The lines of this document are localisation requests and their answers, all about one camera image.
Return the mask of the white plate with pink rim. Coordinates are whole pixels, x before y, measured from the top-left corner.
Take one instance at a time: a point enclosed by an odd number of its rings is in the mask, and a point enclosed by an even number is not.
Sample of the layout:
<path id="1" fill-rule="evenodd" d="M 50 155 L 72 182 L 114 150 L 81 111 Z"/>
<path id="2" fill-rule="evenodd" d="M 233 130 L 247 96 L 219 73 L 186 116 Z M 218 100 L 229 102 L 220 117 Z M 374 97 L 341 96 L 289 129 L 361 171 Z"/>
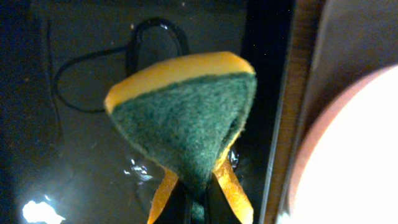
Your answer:
<path id="1" fill-rule="evenodd" d="M 302 141 L 277 223 L 397 223 L 397 67 L 342 92 Z"/>

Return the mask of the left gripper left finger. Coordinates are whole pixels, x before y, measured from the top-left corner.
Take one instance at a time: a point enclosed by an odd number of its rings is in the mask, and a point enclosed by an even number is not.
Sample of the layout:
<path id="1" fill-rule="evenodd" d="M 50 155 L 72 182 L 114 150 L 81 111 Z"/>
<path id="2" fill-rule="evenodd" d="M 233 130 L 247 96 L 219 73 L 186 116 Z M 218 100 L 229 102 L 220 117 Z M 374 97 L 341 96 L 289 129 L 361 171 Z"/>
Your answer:
<path id="1" fill-rule="evenodd" d="M 154 224 L 191 224 L 191 210 L 192 199 L 186 187 L 178 180 Z"/>

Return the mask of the green yellow sponge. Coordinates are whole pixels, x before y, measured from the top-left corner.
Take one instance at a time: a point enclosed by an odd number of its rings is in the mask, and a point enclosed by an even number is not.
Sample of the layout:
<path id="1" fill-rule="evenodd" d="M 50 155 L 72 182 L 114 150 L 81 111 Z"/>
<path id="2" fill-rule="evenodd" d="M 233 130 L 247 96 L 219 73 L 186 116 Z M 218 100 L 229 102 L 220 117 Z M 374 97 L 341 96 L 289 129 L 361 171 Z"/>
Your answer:
<path id="1" fill-rule="evenodd" d="M 256 72 L 231 52 L 186 55 L 147 67 L 115 84 L 106 114 L 126 141 L 165 175 L 148 223 L 159 221 L 181 185 L 192 199 L 190 219 L 205 219 L 206 189 L 214 182 L 239 223 L 254 209 L 228 161 L 256 94 Z"/>

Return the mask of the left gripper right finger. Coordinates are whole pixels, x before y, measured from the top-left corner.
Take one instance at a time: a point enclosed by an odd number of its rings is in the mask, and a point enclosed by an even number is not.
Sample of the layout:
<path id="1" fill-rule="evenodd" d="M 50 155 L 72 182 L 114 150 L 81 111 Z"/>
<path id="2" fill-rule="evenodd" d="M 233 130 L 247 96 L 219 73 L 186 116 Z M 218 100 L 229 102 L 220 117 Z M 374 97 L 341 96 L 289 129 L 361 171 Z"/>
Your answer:
<path id="1" fill-rule="evenodd" d="M 208 184 L 205 193 L 206 224 L 240 224 L 218 182 Z"/>

